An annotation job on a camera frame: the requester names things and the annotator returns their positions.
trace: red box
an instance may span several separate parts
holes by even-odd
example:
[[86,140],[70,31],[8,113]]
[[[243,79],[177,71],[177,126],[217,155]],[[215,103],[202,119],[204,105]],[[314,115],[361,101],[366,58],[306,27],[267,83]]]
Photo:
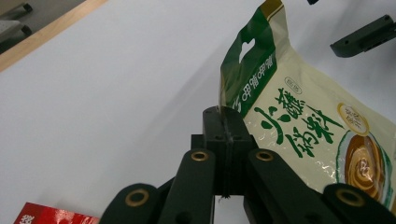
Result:
[[26,203],[14,224],[97,224],[98,217],[89,217],[35,203]]

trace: green and white bag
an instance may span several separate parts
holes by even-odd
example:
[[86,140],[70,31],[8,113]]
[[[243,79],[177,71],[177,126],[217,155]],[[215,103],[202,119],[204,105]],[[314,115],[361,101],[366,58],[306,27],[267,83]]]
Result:
[[396,125],[301,59],[279,0],[265,1],[229,49],[220,104],[238,110],[259,146],[282,156],[310,188],[348,183],[394,213]]

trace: brown swirl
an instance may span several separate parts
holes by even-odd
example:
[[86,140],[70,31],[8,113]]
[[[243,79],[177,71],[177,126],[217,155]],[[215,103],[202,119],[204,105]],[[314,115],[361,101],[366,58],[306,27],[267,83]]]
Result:
[[385,184],[384,173],[381,150],[375,141],[369,136],[353,136],[346,152],[346,183],[379,201]]

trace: chair leg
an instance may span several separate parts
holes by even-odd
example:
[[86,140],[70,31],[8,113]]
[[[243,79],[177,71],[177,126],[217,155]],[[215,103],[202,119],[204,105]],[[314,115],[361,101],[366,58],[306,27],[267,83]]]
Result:
[[33,32],[32,30],[29,28],[29,26],[24,25],[21,30],[23,31],[23,33],[27,36],[31,35]]
[[23,8],[27,11],[27,12],[31,12],[31,11],[33,11],[33,8],[32,8],[32,6],[30,6],[29,4],[25,4],[25,5],[23,5]]

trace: white table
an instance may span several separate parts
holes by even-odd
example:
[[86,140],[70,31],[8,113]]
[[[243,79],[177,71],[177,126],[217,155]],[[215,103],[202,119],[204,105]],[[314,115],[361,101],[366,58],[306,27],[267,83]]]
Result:
[[[394,1],[284,2],[302,56],[396,122],[396,40],[350,59],[329,47],[396,17]],[[25,202],[99,217],[122,188],[173,177],[260,3],[112,0],[1,73],[0,223]],[[239,197],[216,212],[216,223],[248,223]]]

